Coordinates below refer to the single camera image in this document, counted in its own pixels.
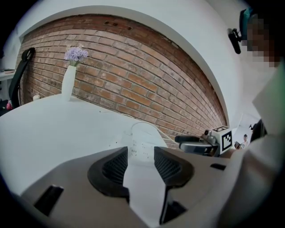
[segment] brick wall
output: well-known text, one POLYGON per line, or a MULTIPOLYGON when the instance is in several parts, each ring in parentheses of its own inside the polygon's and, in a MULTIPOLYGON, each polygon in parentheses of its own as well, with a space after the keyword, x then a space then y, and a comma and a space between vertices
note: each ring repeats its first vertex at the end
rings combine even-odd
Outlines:
POLYGON ((172 138, 226 124, 208 79, 178 45, 114 16, 62 18, 27 34, 17 64, 24 50, 36 54, 21 80, 22 104, 61 92, 66 46, 80 44, 89 53, 77 67, 73 94, 80 99, 155 123, 172 138))

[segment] red object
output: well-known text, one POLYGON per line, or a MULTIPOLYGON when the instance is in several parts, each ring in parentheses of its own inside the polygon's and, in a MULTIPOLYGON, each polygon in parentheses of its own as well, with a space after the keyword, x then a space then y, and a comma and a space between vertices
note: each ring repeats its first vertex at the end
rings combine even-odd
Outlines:
POLYGON ((11 109, 12 109, 12 105, 11 105, 10 103, 7 103, 6 109, 7 109, 7 110, 11 110, 11 109))

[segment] person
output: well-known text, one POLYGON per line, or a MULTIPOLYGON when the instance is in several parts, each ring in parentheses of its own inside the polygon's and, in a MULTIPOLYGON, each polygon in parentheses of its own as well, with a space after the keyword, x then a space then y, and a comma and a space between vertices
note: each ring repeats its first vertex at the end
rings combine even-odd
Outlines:
POLYGON ((248 135, 247 134, 244 134, 244 142, 241 143, 240 145, 240 149, 245 149, 247 148, 249 145, 249 142, 248 142, 248 135))

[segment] white wall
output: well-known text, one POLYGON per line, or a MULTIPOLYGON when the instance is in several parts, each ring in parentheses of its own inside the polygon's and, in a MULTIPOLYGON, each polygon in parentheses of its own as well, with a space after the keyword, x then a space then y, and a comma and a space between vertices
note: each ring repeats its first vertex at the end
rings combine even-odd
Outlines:
MULTIPOLYGON (((242 94, 240 60, 227 36, 227 26, 204 0, 44 0, 34 5, 21 19, 17 36, 64 16, 102 13, 136 20, 161 32, 183 48, 199 65, 213 85, 228 123, 239 119, 242 94)), ((8 41, 5 50, 19 44, 8 41)), ((14 53, 6 57, 16 62, 14 53)))
MULTIPOLYGON (((228 28, 239 30, 239 17, 241 10, 248 5, 243 0, 206 0, 220 15, 228 28)), ((249 114, 260 119, 260 115, 252 104, 253 99, 272 77, 275 68, 270 67, 262 57, 256 53, 248 52, 247 47, 241 46, 239 55, 243 72, 243 92, 236 118, 241 113, 249 114)))
POLYGON ((1 59, 0 62, 0 68, 5 69, 14 69, 16 64, 16 57, 18 55, 20 46, 21 46, 21 40, 20 35, 17 31, 17 27, 11 32, 10 36, 8 37, 3 51, 4 51, 4 57, 1 59))

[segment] gray panel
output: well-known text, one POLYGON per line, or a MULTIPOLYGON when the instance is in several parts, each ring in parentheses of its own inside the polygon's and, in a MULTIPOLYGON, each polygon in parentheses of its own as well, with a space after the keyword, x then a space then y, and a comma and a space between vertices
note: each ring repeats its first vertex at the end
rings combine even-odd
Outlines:
POLYGON ((194 175, 181 188, 174 188, 169 191, 172 199, 180 202, 186 209, 190 209, 199 202, 212 188, 218 179, 221 178, 223 171, 210 167, 213 163, 227 165, 229 159, 207 157, 189 154, 182 151, 163 148, 165 151, 187 160, 194 166, 194 175))
POLYGON ((91 164, 119 149, 65 162, 36 181, 22 197, 34 204, 41 194, 54 184, 64 188, 49 216, 54 221, 74 228, 146 228, 147 226, 131 210, 126 199, 103 195, 87 179, 87 171, 91 164))

